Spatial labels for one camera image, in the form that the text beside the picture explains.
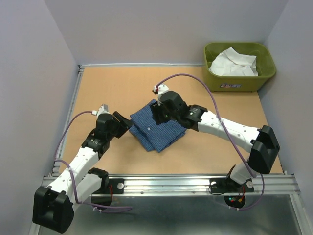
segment folded towel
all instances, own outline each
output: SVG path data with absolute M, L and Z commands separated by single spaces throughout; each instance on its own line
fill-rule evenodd
M 129 132 L 137 137 L 147 151 L 156 149 L 161 152 L 183 137 L 186 128 L 183 128 L 175 121 L 156 125 L 149 106 L 154 102 L 156 102 L 155 99 L 151 100 L 142 109 L 131 115 L 134 125 L 129 129 Z

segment screw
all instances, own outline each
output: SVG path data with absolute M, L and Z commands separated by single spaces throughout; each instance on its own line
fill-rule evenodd
M 123 189 L 123 188 L 124 188 L 124 184 L 123 184 L 123 183 L 118 183 L 118 184 L 117 184 L 117 188 L 118 188 L 119 190 Z
M 246 186 L 247 186 L 248 188 L 253 188 L 253 182 L 248 181 L 248 182 L 246 183 Z

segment white cloth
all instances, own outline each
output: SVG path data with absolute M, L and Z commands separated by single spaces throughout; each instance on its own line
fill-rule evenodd
M 256 56 L 241 55 L 232 47 L 221 52 L 209 69 L 218 76 L 258 76 Z

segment gray floor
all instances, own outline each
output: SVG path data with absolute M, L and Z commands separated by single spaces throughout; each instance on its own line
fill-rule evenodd
M 247 203 L 258 196 L 247 197 Z M 99 214 L 81 205 L 65 235 L 300 235 L 288 195 L 264 196 L 247 211 L 221 206 L 222 197 L 116 198 L 127 214 Z M 40 235 L 58 233 L 41 228 Z

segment robotic arm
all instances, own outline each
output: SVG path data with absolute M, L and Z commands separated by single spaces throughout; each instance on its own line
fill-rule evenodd
M 271 127 L 264 125 L 262 129 L 258 129 L 225 118 L 220 121 L 216 114 L 204 107 L 187 105 L 178 93 L 169 90 L 163 84 L 158 88 L 155 87 L 153 92 L 158 95 L 158 101 L 151 104 L 150 108 L 157 125 L 174 120 L 187 129 L 209 133 L 229 141 L 222 127 L 223 122 L 235 144 L 250 153 L 247 164 L 252 173 L 270 173 L 280 149 Z M 231 169 L 225 182 L 220 187 L 232 191 L 235 188 L 240 188 L 250 178 L 251 174 L 245 164 L 240 163 Z
M 80 206 L 73 191 L 71 173 L 76 183 L 78 201 L 84 202 L 97 190 L 109 185 L 108 173 L 92 168 L 108 150 L 110 141 L 120 138 L 132 126 L 132 122 L 118 112 L 110 114 L 102 105 L 97 114 L 96 127 L 89 133 L 78 150 L 70 169 L 54 180 L 48 187 L 39 187 L 34 196 L 33 222 L 64 233 L 72 223 L 74 212 Z

